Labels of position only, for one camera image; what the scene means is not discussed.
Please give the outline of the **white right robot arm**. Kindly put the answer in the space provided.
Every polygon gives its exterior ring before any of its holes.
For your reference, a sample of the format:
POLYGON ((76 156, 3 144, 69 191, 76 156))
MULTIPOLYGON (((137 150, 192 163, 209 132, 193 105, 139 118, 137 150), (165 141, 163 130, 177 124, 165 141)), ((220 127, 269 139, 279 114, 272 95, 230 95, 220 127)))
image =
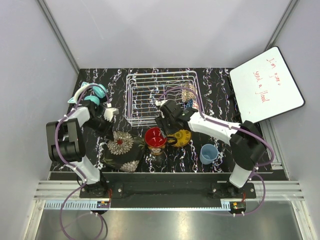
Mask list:
POLYGON ((192 107, 182 109, 171 99, 157 100, 155 105, 160 111, 155 122, 164 136, 188 130, 214 137, 231 147, 235 165, 228 180, 227 192, 235 199, 243 195, 244 185, 266 151, 256 126, 250 121, 235 123, 220 120, 192 107))

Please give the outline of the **black floral square plate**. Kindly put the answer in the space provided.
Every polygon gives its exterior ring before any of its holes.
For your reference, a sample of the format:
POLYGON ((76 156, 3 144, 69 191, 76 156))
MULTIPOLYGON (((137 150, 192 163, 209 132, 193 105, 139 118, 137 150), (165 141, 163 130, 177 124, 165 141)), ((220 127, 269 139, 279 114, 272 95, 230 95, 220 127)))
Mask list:
POLYGON ((133 173, 144 156, 145 147, 142 137, 114 131, 113 141, 108 140, 104 146, 101 162, 115 170, 133 173))

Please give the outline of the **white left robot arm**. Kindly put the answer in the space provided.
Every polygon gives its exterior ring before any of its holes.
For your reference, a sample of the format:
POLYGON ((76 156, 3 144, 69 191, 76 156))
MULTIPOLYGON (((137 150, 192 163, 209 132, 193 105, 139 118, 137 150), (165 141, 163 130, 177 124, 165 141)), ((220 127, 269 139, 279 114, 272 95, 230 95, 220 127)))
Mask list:
POLYGON ((113 118, 119 111, 109 107, 99 115, 100 107, 85 100, 58 121, 46 124, 48 155, 52 162, 71 169, 81 180, 85 193, 103 198, 108 193, 107 180, 86 155, 82 127, 94 130, 108 140, 113 140, 113 118))

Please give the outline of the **red interior mug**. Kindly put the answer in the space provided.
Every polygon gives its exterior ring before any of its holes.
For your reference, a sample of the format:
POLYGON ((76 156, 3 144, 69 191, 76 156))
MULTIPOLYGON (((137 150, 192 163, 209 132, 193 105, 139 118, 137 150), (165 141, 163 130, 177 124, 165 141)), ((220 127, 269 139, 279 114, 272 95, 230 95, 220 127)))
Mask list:
POLYGON ((167 143, 167 139, 162 135, 159 127, 148 129, 144 135, 144 141, 154 156, 161 155, 167 143))

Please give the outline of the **blue triangle patterned bowl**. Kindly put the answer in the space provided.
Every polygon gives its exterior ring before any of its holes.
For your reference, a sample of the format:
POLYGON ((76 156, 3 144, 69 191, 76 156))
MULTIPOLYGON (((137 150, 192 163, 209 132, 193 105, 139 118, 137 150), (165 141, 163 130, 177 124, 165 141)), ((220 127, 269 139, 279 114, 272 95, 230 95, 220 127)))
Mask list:
POLYGON ((197 103, 196 100, 190 99, 186 104, 185 104, 185 108, 192 108, 192 109, 196 109, 197 111, 199 111, 199 105, 197 103))

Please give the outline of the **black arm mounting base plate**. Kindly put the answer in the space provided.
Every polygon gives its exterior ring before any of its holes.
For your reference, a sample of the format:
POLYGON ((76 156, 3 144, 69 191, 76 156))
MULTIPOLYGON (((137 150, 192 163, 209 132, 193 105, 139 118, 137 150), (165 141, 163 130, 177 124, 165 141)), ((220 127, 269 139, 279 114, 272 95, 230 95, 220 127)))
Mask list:
POLYGON ((236 188, 228 173, 120 173, 104 174, 112 208, 169 209, 221 207, 222 199, 254 200, 253 183, 236 188))

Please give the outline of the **yellow patterned plate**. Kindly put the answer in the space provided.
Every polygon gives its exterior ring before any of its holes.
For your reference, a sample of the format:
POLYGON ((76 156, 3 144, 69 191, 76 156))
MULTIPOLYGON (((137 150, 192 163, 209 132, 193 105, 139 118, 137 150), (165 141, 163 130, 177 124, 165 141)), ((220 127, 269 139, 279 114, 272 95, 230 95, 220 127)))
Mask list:
POLYGON ((192 139, 192 133, 189 130, 181 129, 167 137, 167 142, 170 146, 180 148, 186 146, 192 139))

